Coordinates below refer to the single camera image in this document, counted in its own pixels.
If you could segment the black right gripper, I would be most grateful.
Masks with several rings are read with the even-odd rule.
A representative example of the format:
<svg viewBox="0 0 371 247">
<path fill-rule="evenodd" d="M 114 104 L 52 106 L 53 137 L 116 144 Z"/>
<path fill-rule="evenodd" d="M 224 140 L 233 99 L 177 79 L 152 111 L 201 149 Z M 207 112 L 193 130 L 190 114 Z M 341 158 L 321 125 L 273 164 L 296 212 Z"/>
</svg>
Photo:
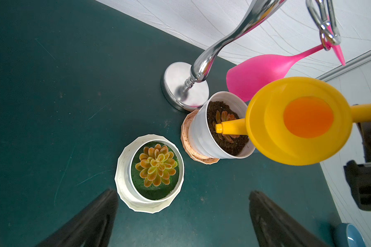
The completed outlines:
<svg viewBox="0 0 371 247">
<path fill-rule="evenodd" d="M 345 179 L 359 209 L 371 212 L 371 122 L 357 123 L 364 150 L 363 164 L 351 160 L 344 168 Z"/>
</svg>

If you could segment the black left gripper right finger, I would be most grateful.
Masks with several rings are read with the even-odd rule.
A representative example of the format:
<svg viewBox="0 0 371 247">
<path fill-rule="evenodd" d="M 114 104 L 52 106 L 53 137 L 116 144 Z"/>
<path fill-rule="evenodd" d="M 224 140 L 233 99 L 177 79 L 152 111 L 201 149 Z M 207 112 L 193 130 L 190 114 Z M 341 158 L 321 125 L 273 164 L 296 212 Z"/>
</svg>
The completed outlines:
<svg viewBox="0 0 371 247">
<path fill-rule="evenodd" d="M 261 247 L 327 246 L 261 191 L 250 193 L 249 212 Z"/>
</svg>

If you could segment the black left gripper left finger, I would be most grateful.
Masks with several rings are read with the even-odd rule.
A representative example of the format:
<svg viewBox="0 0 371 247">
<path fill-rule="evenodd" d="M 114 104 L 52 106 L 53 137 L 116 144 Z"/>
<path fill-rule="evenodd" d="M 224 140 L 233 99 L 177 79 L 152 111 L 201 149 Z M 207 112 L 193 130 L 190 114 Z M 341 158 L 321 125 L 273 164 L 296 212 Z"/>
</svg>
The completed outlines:
<svg viewBox="0 0 371 247">
<path fill-rule="evenodd" d="M 118 197 L 107 189 L 64 226 L 37 244 L 38 247 L 107 247 Z"/>
</svg>

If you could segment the yellow watering can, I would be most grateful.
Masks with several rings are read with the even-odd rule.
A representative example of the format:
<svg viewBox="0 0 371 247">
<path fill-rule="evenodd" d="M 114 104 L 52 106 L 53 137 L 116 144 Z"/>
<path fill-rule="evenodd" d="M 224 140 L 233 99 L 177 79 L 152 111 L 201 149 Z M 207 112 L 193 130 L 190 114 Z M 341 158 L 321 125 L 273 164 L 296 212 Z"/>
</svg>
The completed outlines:
<svg viewBox="0 0 371 247">
<path fill-rule="evenodd" d="M 247 135 L 273 161 L 305 166 L 339 152 L 352 126 L 371 121 L 371 104 L 351 106 L 333 86 L 308 77 L 269 83 L 249 102 L 243 119 L 216 125 L 217 133 Z"/>
</svg>

